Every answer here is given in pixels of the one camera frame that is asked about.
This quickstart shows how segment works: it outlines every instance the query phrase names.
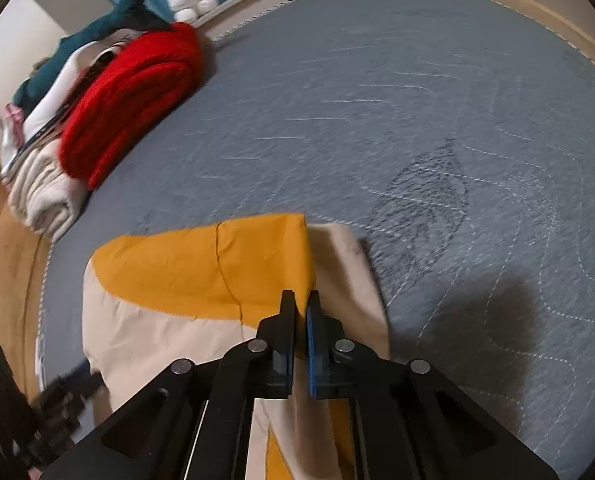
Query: gray bedspread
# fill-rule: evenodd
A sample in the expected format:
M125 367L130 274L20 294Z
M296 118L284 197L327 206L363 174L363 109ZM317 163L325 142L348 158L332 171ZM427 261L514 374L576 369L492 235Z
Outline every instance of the gray bedspread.
M54 247L49 378L83 358L101 244L304 211L366 241L423 356L576 479L595 456L595 66L487 0L296 0L214 44Z

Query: green plush toy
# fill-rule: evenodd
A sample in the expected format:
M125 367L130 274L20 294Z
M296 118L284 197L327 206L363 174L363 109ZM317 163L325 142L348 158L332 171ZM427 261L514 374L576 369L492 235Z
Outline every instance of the green plush toy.
M144 1L120 0L106 16L102 16L72 36L62 38L55 54L24 81L13 96L13 104L24 110L24 117L30 115L50 90L62 67L78 48L91 41L103 40L120 28L140 31L170 30L170 23L147 9Z

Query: wooden floor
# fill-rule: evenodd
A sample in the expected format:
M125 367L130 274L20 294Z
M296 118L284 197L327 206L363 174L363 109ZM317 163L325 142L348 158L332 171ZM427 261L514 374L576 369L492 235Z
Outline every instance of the wooden floor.
M200 26L205 38L215 38L233 23L253 17L285 0L240 0ZM533 0L493 0L533 18L579 48L595 63L595 40L548 7ZM50 244L31 233L5 206L0 183L0 344L18 386L27 396L37 393L35 341L42 278Z

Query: red towel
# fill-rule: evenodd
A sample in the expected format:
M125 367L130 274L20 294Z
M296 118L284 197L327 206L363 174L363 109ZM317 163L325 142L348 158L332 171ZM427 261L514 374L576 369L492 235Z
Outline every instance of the red towel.
M58 152L65 172L97 188L147 130L202 77L195 30L174 23L129 44L95 79L66 121Z

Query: metal screw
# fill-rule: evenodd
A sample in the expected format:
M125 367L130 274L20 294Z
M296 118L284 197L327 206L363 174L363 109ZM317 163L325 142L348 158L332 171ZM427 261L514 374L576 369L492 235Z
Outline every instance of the metal screw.
M338 339L335 341L335 349L338 352L350 352L355 348L355 343L350 339Z
M185 374L191 368L193 368L193 363L188 359L177 359L170 365L170 369L174 374Z
M248 350L251 352L263 352L268 348L268 343L264 339L252 339L248 342Z
M424 375L431 371L431 365L424 361L424 359L415 359L415 361L411 361L410 366L411 370L419 375Z

